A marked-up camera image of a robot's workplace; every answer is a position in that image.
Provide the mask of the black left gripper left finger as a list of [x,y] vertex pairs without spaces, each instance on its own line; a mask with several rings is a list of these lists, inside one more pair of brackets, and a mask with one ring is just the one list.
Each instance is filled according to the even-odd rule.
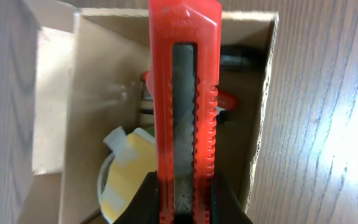
[[114,224],[158,224],[159,192],[156,171],[149,172],[128,207]]

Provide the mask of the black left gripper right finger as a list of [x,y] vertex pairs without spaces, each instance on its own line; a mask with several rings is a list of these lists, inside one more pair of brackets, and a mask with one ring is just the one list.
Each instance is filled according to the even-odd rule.
[[215,173],[213,177],[210,204],[210,224],[253,224],[222,173]]

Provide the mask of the yellow sticky note pad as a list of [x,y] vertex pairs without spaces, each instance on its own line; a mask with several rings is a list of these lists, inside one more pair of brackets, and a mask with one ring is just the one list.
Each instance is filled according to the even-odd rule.
[[118,127],[103,143],[114,154],[114,160],[102,192],[101,213],[108,223],[113,223],[128,207],[145,176],[157,169],[155,138],[142,128],[126,134]]

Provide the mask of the white masking tape roll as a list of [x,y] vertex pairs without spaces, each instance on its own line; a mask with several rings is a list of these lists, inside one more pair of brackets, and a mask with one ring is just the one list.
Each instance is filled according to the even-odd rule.
[[101,168],[99,170],[98,180],[97,180],[97,197],[100,208],[102,208],[102,192],[104,191],[108,179],[109,167],[114,160],[114,154],[110,153],[107,158],[103,161]]

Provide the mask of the red utility knife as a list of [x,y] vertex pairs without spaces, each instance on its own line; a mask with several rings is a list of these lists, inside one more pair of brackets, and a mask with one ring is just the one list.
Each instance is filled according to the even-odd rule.
[[161,223],[209,223],[214,177],[222,6],[150,0]]

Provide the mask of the green tape roll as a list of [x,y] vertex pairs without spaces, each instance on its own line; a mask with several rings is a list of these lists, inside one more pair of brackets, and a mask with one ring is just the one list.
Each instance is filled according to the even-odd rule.
[[152,137],[155,137],[155,129],[154,129],[154,127],[145,128],[145,131],[147,133],[149,133]]

